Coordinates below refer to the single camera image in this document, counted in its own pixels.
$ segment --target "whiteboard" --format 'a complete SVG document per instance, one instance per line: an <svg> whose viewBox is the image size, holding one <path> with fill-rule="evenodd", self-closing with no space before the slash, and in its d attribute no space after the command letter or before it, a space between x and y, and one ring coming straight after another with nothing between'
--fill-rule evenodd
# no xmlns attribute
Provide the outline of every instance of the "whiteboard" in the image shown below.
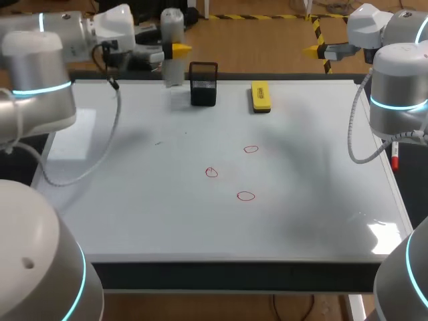
<svg viewBox="0 0 428 321"><path fill-rule="evenodd" d="M214 107L192 107L189 83L121 81L112 150L90 177L65 188L36 176L93 262L382 261L411 231L382 154L348 156L357 86L348 80L271 81L272 111L253 114L250 81L220 81ZM94 164L115 113L103 81L73 87L77 122L45 149L63 181ZM380 142L363 94L354 153Z"/></svg>

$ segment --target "yellow eraser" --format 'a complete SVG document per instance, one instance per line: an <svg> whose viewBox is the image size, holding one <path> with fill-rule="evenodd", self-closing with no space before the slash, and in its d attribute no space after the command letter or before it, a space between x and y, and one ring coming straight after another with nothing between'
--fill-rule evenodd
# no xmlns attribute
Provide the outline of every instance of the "yellow eraser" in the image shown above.
<svg viewBox="0 0 428 321"><path fill-rule="evenodd" d="M270 112L269 84L263 82L251 83L251 95L253 96L254 112Z"/></svg>

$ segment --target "red circle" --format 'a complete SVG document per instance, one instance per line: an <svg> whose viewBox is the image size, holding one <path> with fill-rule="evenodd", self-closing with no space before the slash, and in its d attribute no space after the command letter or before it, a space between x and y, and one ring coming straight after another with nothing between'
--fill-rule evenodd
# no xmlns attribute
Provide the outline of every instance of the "red circle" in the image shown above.
<svg viewBox="0 0 428 321"><path fill-rule="evenodd" d="M245 199L245 198L243 198L244 195L250 196L251 198L248 197L247 199ZM250 193L250 192L247 192L247 191L239 192L238 194L236 194L236 197L239 200L244 201L244 202L252 201L252 200L255 199L255 195L253 193Z"/></svg>
<svg viewBox="0 0 428 321"><path fill-rule="evenodd" d="M205 170L205 175L207 175L208 177L214 178L214 177L219 176L219 173L217 173L217 171L214 168L208 167Z"/></svg>
<svg viewBox="0 0 428 321"><path fill-rule="evenodd" d="M251 154L252 152L257 152L259 150L259 146L256 145L251 145L251 146L247 146L244 147L243 151L246 152L247 154Z"/></svg>

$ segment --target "red marker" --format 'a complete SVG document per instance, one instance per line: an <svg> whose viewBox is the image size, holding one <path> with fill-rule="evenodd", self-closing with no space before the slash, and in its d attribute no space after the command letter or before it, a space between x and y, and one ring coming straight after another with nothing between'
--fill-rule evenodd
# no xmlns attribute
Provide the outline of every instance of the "red marker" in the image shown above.
<svg viewBox="0 0 428 321"><path fill-rule="evenodd" d="M393 172L397 172L399 169L399 143L393 142L392 150L391 150L391 166L393 168Z"/></svg>

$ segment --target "brown floor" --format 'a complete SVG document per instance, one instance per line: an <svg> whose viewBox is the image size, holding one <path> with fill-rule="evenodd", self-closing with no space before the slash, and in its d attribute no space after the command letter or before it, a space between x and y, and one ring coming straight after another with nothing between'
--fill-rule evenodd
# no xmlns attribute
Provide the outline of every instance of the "brown floor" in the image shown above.
<svg viewBox="0 0 428 321"><path fill-rule="evenodd" d="M290 2L297 0L211 0L210 14L293 14ZM399 0L369 0L383 10L398 11ZM408 7L428 11L426 0L403 0ZM354 7L360 4L355 1ZM22 11L91 11L90 0L21 0L0 10ZM315 6L313 13L325 13ZM341 19L322 19L321 30L326 43L346 41L346 25ZM316 45L316 37L309 22L287 20L209 20L200 21L187 32L187 42L193 46L191 60L212 61L220 72L245 73L322 73L322 62L302 55L305 47ZM91 63L72 64L71 68L94 69ZM362 52L342 62L332 62L334 73L365 73ZM7 86L4 73L0 85ZM345 320L339 296L316 295L315 307L307 321ZM373 309L367 297L366 308ZM282 320L299 321L308 309L309 296L277 296L276 305ZM269 295L106 295L104 321L134 320L275 320L272 296Z"/></svg>

